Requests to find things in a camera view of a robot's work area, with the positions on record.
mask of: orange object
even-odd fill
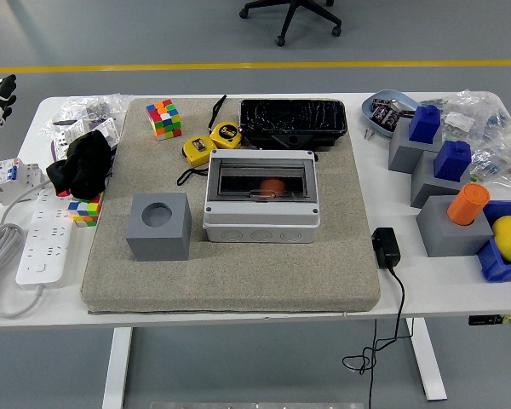
[[[286,184],[282,179],[268,178],[261,182],[259,186],[261,190],[261,196],[265,197],[278,197],[284,194]]]
[[[449,218],[460,226],[468,226],[491,199],[486,187],[477,183],[465,185],[446,211]]]

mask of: black strap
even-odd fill
[[[210,120],[208,124],[208,133],[212,133],[212,125],[214,125],[215,118],[218,116],[218,112],[221,109],[221,106],[223,105],[223,101],[227,98],[227,95],[222,96],[218,102],[214,105],[212,108],[212,119]]]
[[[184,173],[181,174],[181,176],[176,181],[176,185],[178,185],[178,186],[183,185],[187,181],[187,179],[189,179],[189,176],[191,176],[193,173],[195,175],[207,176],[208,168],[206,168],[206,169],[189,168],[188,170],[186,170]]]

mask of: white table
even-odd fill
[[[411,98],[422,101],[445,93],[409,93]],[[175,97],[209,97],[221,95],[176,95]],[[235,97],[304,97],[334,98],[343,101],[352,140],[356,167],[359,173],[369,230],[392,227],[401,250],[397,275],[405,285],[404,317],[430,317],[445,315],[511,314],[511,283],[488,284],[481,272],[476,256],[428,258],[422,244],[415,217],[419,210],[409,206],[411,176],[388,171],[388,139],[376,135],[364,139],[366,123],[361,114],[361,103],[371,94],[315,94],[315,95],[231,95]],[[26,163],[38,163],[45,169],[51,162],[49,141],[38,136],[39,130],[58,111],[64,97],[43,101],[32,121],[19,157]],[[493,199],[511,199],[511,190],[490,186]],[[33,203],[18,204],[8,221],[28,228]],[[3,208],[0,205],[0,216]],[[28,314],[14,320],[0,320],[0,328],[53,328],[53,327],[124,327],[117,330],[112,345],[109,374],[115,373],[115,382],[109,377],[106,384],[105,405],[120,407],[123,397],[124,374],[127,370],[130,329],[136,326],[181,325],[197,323],[248,322],[268,320],[344,320],[391,318],[399,308],[399,288],[391,275],[379,271],[381,300],[368,312],[355,314],[106,314],[89,315],[79,296],[85,263],[94,229],[74,228],[65,274],[68,281],[56,290],[46,290],[42,300]],[[30,291],[23,291],[14,282],[19,258],[0,273],[0,309],[17,310],[32,300]],[[429,399],[445,399],[439,369],[433,356],[428,330],[423,320],[416,321],[413,338],[416,356],[421,367]]]

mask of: gray carpet pad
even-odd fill
[[[208,135],[214,99],[174,99],[183,136],[155,141],[146,106],[129,106],[83,278],[94,313],[358,312],[373,308],[380,287],[349,135],[319,153],[321,225],[311,244],[211,243],[203,230],[206,178],[176,179],[189,166],[188,137]],[[215,121],[238,121],[227,99]],[[135,193],[185,192],[192,212],[189,260],[137,262],[125,239]]]

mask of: cable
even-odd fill
[[[218,116],[218,113],[220,112],[221,106],[223,105],[223,101],[227,98],[227,95],[222,96],[218,102],[212,107],[212,118],[210,119],[210,122],[208,123],[208,134],[210,135],[212,133],[212,126],[214,125],[214,121],[216,117]]]
[[[395,280],[399,283],[399,287],[401,288],[401,302],[399,303],[399,310],[398,314],[395,320],[395,329],[393,331],[393,337],[391,338],[379,338],[376,339],[377,334],[377,324],[375,320],[375,330],[373,332],[373,342],[370,347],[364,347],[362,350],[362,353],[360,355],[348,355],[342,358],[342,364],[350,369],[351,371],[356,371],[359,373],[359,375],[363,375],[365,371],[370,371],[370,384],[369,384],[369,409],[371,409],[371,398],[373,393],[373,381],[374,381],[374,368],[376,366],[376,353],[379,351],[382,351],[387,346],[391,345],[392,343],[395,343],[398,339],[404,339],[404,338],[411,338],[414,334],[414,318],[411,321],[411,331],[410,335],[398,337],[398,331],[399,331],[399,320],[401,319],[401,311],[403,310],[403,306],[405,304],[405,287],[403,286],[403,283],[399,279],[399,277],[396,275],[396,273],[393,271],[393,264],[391,261],[386,261],[386,267],[388,268],[388,271],[392,275],[392,277],[395,278]],[[378,343],[386,342],[381,347],[378,346]],[[351,366],[347,363],[347,360],[352,358],[361,358],[363,360],[363,364],[356,368],[354,366]]]
[[[206,168],[206,169],[189,168],[188,170],[186,170],[184,173],[182,173],[180,175],[180,177],[176,181],[176,185],[178,185],[178,186],[183,185],[187,181],[187,179],[189,179],[189,176],[191,176],[192,174],[208,176],[208,168]]]
[[[41,189],[51,181],[44,181],[36,185],[35,187],[31,187],[29,190],[21,194],[17,199],[15,199],[4,211],[2,218],[0,219],[0,270],[8,264],[8,262],[23,248],[25,243],[25,233],[16,224],[13,223],[4,223],[8,213],[13,209],[15,205],[17,205],[25,196],[28,196],[30,193]],[[39,298],[42,296],[43,285],[36,286],[35,297],[32,302],[23,308],[21,311],[16,311],[14,313],[4,313],[0,311],[0,318],[15,318],[18,317],[36,305]]]

